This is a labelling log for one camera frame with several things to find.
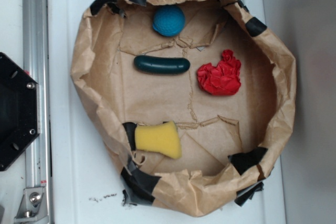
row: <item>dimpled ball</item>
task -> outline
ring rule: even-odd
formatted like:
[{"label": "dimpled ball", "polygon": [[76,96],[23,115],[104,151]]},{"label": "dimpled ball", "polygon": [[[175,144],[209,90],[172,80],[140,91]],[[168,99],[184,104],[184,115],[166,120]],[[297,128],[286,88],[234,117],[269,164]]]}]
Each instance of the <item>dimpled ball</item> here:
[{"label": "dimpled ball", "polygon": [[183,11],[177,5],[165,5],[154,14],[153,29],[163,36],[171,37],[182,31],[184,23]]}]

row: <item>metal rail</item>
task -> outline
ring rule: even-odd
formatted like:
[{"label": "metal rail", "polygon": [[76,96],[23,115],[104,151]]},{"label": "metal rail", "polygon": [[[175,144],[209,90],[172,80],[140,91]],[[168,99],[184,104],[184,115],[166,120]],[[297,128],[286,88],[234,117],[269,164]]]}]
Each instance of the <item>metal rail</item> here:
[{"label": "metal rail", "polygon": [[24,69],[39,84],[40,136],[26,150],[26,187],[44,187],[47,216],[53,223],[49,123],[47,0],[23,0]]}]

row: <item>red crumpled paper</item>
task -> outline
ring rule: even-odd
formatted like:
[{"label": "red crumpled paper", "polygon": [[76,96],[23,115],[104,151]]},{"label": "red crumpled paper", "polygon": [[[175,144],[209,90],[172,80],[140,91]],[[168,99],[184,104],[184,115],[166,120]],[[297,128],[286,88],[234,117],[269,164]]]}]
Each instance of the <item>red crumpled paper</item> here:
[{"label": "red crumpled paper", "polygon": [[229,49],[223,51],[222,57],[217,67],[208,63],[198,69],[198,85],[213,95],[233,95],[241,86],[239,74],[242,63]]}]

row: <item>yellow sponge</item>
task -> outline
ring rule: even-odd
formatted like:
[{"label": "yellow sponge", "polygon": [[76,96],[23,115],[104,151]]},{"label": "yellow sponge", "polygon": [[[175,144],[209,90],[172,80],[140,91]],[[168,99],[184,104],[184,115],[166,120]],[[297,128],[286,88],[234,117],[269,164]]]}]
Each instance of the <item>yellow sponge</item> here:
[{"label": "yellow sponge", "polygon": [[174,159],[182,156],[180,137],[173,121],[136,127],[135,145],[139,150],[159,152]]}]

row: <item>black octagonal plate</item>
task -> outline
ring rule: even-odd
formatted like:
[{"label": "black octagonal plate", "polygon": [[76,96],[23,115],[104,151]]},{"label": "black octagonal plate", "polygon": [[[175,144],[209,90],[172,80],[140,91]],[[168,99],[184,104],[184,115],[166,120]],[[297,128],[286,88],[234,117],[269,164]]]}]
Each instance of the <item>black octagonal plate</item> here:
[{"label": "black octagonal plate", "polygon": [[0,172],[39,135],[38,84],[0,52]]}]

